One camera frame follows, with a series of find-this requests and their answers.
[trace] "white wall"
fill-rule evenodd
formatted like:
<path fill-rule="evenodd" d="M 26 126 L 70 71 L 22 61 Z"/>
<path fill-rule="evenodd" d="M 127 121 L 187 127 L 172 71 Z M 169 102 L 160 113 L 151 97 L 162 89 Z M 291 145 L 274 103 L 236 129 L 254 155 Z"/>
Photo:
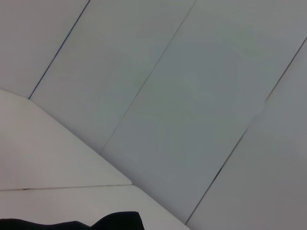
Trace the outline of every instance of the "white wall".
<path fill-rule="evenodd" d="M 87 0 L 0 1 L 0 89 L 29 97 Z"/>
<path fill-rule="evenodd" d="M 188 222 L 192 230 L 305 229 L 307 44 Z"/>
<path fill-rule="evenodd" d="M 162 55 L 192 4 L 92 0 L 32 97 L 183 222 L 307 35 L 305 1 L 198 0 Z"/>

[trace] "dark cloth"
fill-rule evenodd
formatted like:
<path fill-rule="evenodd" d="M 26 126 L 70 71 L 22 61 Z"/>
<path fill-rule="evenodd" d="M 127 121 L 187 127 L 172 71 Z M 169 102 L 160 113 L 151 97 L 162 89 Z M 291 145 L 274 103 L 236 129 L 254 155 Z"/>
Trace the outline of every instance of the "dark cloth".
<path fill-rule="evenodd" d="M 144 230 L 144 227 L 138 212 L 117 212 L 91 227 L 78 221 L 43 225 L 21 219 L 0 219 L 0 230 Z"/>

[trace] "wall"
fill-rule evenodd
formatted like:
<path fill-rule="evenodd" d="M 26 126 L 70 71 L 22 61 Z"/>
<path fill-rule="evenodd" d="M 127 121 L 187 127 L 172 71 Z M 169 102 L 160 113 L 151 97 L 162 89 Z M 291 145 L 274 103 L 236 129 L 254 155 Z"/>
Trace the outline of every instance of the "wall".
<path fill-rule="evenodd" d="M 86 3 L 0 1 L 0 89 L 29 97 Z"/>
<path fill-rule="evenodd" d="M 188 222 L 193 230 L 306 227 L 307 44 Z"/>
<path fill-rule="evenodd" d="M 31 98 L 183 222 L 307 35 L 304 1 L 192 5 L 92 0 Z"/>

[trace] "black fabric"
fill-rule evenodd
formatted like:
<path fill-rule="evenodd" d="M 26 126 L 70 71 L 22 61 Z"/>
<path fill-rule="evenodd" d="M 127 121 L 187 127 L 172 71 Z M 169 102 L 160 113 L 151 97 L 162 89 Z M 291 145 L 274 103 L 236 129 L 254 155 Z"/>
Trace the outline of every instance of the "black fabric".
<path fill-rule="evenodd" d="M 117 212 L 91 227 L 78 221 L 43 225 L 21 219 L 0 219 L 0 230 L 144 230 L 144 227 L 138 212 Z"/>

